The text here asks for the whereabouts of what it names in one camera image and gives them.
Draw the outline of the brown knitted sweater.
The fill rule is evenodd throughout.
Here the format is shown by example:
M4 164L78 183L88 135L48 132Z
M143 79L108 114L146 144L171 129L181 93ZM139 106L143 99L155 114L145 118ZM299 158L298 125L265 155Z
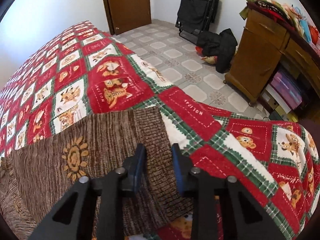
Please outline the brown knitted sweater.
M12 151L1 162L1 215L18 239L27 239L81 176L100 178L120 167L138 144L146 173L124 201L127 236L157 230L190 212L176 186L170 142L157 107L84 117L64 131Z

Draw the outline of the black clothes pile on floor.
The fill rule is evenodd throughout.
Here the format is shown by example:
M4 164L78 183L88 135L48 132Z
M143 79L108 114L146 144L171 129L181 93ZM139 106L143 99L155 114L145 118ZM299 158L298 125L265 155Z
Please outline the black clothes pile on floor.
M202 49L203 56L216 56L216 71L225 73L231 67L231 60L238 43L233 32L228 28L219 34L203 31L198 36L196 45Z

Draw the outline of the clothes pile on desk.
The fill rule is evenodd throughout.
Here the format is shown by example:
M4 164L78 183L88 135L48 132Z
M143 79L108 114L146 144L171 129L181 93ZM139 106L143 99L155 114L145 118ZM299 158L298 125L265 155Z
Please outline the clothes pile on desk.
M275 0L246 0L245 8L240 11L243 20L248 17L249 8L265 13L277 23L282 23L289 29L297 32L306 42L317 46L319 31L303 15L298 7L280 4Z

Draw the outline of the purple boxes under desk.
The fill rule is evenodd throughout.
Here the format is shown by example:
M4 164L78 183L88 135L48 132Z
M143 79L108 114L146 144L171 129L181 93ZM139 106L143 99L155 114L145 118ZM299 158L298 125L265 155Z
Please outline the purple boxes under desk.
M280 95L291 110L295 110L303 101L301 90L296 85L295 80L285 70L280 69L276 72L271 87Z

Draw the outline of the red patchwork bear blanket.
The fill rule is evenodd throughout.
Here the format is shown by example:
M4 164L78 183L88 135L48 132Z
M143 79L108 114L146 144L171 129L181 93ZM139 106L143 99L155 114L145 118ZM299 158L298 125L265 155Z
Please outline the red patchwork bear blanket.
M319 239L315 131L197 102L89 21L44 44L2 88L1 162L86 116L149 107L159 109L170 149L177 143L194 166L214 177L235 176L284 239ZM124 239L191 239L192 222L193 208L157 230L124 233Z

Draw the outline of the brown wooden desk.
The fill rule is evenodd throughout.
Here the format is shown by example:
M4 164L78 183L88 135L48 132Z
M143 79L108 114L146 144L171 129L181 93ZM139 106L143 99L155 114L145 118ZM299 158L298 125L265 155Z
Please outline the brown wooden desk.
M256 10L249 10L238 51L224 83L233 85L253 107L281 60L307 81L311 103L300 117L319 123L319 56L301 37Z

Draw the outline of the brown wooden door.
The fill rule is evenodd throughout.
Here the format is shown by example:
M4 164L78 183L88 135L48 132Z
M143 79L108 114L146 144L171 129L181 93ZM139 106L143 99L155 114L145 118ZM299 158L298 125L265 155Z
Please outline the brown wooden door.
M150 0L103 0L103 3L112 35L151 23Z

